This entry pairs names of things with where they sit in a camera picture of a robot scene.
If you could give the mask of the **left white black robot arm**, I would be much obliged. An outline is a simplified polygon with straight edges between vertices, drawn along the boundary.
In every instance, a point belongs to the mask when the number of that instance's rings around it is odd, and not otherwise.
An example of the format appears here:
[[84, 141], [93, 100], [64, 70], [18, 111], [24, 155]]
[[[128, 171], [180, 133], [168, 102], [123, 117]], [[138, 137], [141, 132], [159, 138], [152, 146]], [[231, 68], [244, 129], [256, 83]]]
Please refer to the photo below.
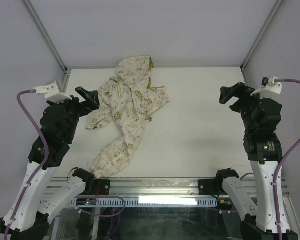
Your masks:
[[[84, 101], [59, 92], [52, 84], [24, 90], [16, 96], [39, 137], [29, 153], [27, 171], [18, 195], [9, 212], [0, 218], [0, 234], [5, 240], [42, 240], [52, 221], [71, 199], [80, 194], [90, 194], [95, 188], [95, 176], [78, 168], [50, 202], [40, 204], [47, 184], [70, 150], [80, 118], [100, 108], [97, 90], [88, 91], [79, 86], [75, 91]], [[48, 98], [49, 106], [44, 110], [40, 123], [36, 123], [21, 97], [50, 93], [54, 93], [57, 100]]]

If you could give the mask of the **cream green-printed hooded jacket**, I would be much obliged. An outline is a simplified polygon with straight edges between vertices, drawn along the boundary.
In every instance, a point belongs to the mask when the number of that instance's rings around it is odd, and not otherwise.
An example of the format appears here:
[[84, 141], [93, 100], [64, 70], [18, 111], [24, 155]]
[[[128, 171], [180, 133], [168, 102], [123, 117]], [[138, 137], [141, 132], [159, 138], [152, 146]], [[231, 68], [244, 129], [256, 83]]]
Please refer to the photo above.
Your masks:
[[100, 108], [88, 115], [86, 129], [99, 130], [115, 122], [122, 136], [101, 150], [90, 171], [98, 179], [119, 174], [130, 166], [143, 140], [146, 122], [169, 101], [166, 88], [152, 87], [150, 56], [131, 56], [116, 66], [98, 90]]

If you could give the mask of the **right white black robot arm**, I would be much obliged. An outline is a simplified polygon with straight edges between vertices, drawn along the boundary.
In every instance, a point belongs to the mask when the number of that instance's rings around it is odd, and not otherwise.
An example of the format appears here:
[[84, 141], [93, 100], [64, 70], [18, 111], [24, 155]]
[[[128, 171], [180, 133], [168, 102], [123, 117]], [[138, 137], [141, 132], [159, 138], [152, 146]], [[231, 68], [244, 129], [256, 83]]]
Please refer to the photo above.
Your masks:
[[221, 87], [219, 103], [224, 105], [232, 98], [238, 100], [229, 108], [240, 114], [245, 128], [243, 146], [252, 168], [257, 202], [244, 190], [232, 169], [219, 170], [213, 187], [233, 202], [241, 219], [242, 239], [297, 240], [299, 236], [287, 219], [279, 169], [283, 151], [275, 131], [282, 119], [282, 105], [261, 97], [242, 82]]

